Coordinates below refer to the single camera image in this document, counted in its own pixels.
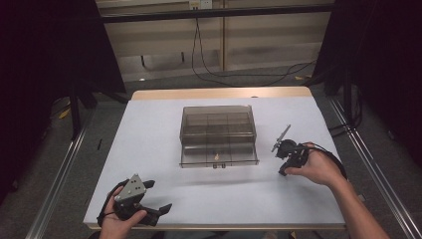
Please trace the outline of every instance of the metal rail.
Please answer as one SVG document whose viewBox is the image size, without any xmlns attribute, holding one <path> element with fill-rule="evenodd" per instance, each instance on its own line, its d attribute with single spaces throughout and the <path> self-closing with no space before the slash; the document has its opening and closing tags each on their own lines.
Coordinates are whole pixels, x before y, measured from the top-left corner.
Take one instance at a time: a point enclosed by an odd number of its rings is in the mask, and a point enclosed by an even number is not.
<svg viewBox="0 0 422 239">
<path fill-rule="evenodd" d="M 187 10 L 187 11 L 172 11 L 172 12 L 142 13 L 142 14 L 110 14 L 110 15 L 101 16 L 100 20 L 103 23 L 124 23 L 124 22 L 145 22 L 145 21 L 195 19 L 195 18 L 317 13 L 317 12 L 331 12 L 335 9 L 339 9 L 342 7 L 347 7 L 347 6 L 332 3 L 332 4 L 296 5 L 296 6 L 283 6 L 283 7 L 266 7 L 266 8 L 221 8 L 221 9 L 204 9 L 204 10 L 197 10 L 197 11 Z"/>
<path fill-rule="evenodd" d="M 341 103 L 338 100 L 334 99 L 330 99 L 330 103 L 335 113 L 337 114 L 337 117 L 340 122 L 346 124 L 347 120 L 345 118 L 344 109 L 341 106 Z M 397 196 L 396 192 L 388 182 L 381 168 L 379 168 L 374 157 L 370 153 L 366 144 L 363 142 L 357 130 L 348 126 L 347 132 L 360 158 L 368 169 L 373 181 L 375 182 L 376 186 L 384 197 L 384 200 L 390 207 L 391 212 L 396 217 L 407 238 L 422 238 L 422 234 L 416 226 L 406 206 Z"/>
<path fill-rule="evenodd" d="M 84 136 L 87 131 L 87 125 L 94 117 L 94 112 L 95 110 L 90 110 L 88 112 L 82 130 L 78 134 L 77 138 L 71 142 L 68 152 L 66 153 L 65 159 L 63 160 L 59 172 L 57 173 L 56 178 L 53 181 L 53 185 L 51 186 L 50 191 L 43 202 L 43 205 L 38 211 L 37 216 L 26 236 L 26 239 L 43 238 L 44 232 L 46 231 L 47 225 L 56 207 L 57 201 L 59 200 L 60 193 L 62 192 L 63 186 L 65 185 L 69 171 L 72 168 L 72 164 L 84 140 Z"/>
</svg>

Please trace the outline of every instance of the human hand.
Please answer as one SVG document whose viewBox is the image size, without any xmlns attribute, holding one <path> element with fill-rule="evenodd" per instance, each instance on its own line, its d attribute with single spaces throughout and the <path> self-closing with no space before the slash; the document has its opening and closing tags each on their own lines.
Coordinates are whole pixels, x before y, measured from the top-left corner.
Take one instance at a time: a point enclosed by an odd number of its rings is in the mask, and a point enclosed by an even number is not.
<svg viewBox="0 0 422 239">
<path fill-rule="evenodd" d="M 310 149 L 308 162 L 302 168 L 288 167 L 286 174 L 301 175 L 314 183 L 332 187 L 334 183 L 345 180 L 337 165 L 323 152 Z"/>
<path fill-rule="evenodd" d="M 104 218 L 100 239 L 124 239 L 127 237 L 130 228 L 146 216 L 146 211 L 140 210 L 133 214 L 129 219 L 121 221 L 117 215 L 113 213 L 114 197 L 117 196 L 122 189 L 123 186 L 119 187 L 114 192 L 105 207 L 105 214 L 108 215 Z"/>
</svg>

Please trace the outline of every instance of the wooden table edge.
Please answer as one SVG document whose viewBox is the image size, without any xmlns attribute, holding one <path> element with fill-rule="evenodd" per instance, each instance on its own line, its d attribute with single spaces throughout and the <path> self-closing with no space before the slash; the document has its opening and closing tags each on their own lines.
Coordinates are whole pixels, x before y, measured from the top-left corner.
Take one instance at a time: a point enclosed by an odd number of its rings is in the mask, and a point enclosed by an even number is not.
<svg viewBox="0 0 422 239">
<path fill-rule="evenodd" d="M 311 97 L 307 87 L 267 87 L 267 88 L 213 88 L 136 91 L 133 101 L 138 100 L 177 100 L 177 99 L 215 99 L 215 98 L 282 98 Z"/>
</svg>

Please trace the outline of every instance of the clear plastic box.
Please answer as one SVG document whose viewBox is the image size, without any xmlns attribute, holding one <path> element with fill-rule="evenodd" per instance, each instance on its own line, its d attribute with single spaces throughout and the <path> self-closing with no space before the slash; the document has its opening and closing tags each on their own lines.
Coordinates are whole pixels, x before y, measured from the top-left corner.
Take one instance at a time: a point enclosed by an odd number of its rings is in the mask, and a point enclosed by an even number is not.
<svg viewBox="0 0 422 239">
<path fill-rule="evenodd" d="M 180 166 L 256 165 L 256 138 L 251 106 L 186 107 Z"/>
</svg>

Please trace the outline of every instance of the gray carpet floor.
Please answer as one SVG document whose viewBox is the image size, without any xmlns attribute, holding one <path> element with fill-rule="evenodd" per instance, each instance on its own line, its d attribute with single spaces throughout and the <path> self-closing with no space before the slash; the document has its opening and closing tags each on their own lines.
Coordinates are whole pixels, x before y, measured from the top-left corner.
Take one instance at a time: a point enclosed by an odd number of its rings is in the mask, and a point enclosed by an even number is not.
<svg viewBox="0 0 422 239">
<path fill-rule="evenodd" d="M 282 74 L 285 71 L 286 68 L 272 68 L 240 71 L 236 74 Z M 304 76 L 311 72 L 312 67 L 309 67 L 293 76 Z M 235 87 L 263 86 L 281 78 L 258 76 L 221 78 L 207 74 L 202 76 Z M 303 82 L 295 80 L 293 76 L 286 77 L 271 86 L 297 86 Z M 196 76 L 129 82 L 125 85 L 127 98 L 130 98 L 131 94 L 138 90 L 227 87 L 227 85 L 215 82 L 205 82 Z M 323 86 L 313 86 L 311 90 L 327 126 L 338 125 L 339 121 L 328 98 L 323 93 Z M 93 233 L 83 224 L 83 219 L 125 109 L 125 105 L 116 103 L 102 95 L 97 95 L 97 98 L 99 105 L 95 110 L 90 110 L 94 111 L 94 117 L 88 122 L 86 136 L 43 238 L 88 238 Z M 52 112 L 66 102 L 67 100 L 64 99 L 54 105 Z M 88 110 L 82 110 L 82 112 L 84 117 Z M 358 131 L 416 224 L 422 225 L 422 209 L 420 208 L 422 169 L 416 166 L 400 142 L 394 141 L 388 136 L 388 127 L 366 104 L 363 108 L 363 121 Z M 47 130 L 31 166 L 19 180 L 18 191 L 9 193 L 0 207 L 0 238 L 25 238 L 67 153 L 71 136 L 70 116 L 64 119 L 58 119 L 57 115 L 52 116 L 51 127 Z M 406 238 L 347 134 L 337 136 L 333 140 L 351 183 L 357 193 L 365 198 L 365 205 L 391 238 Z M 133 230 L 129 238 L 150 238 L 152 233 Z M 344 231 L 319 231 L 319 234 L 323 238 L 348 238 Z M 299 231 L 298 237 L 318 238 L 309 231 Z"/>
</svg>

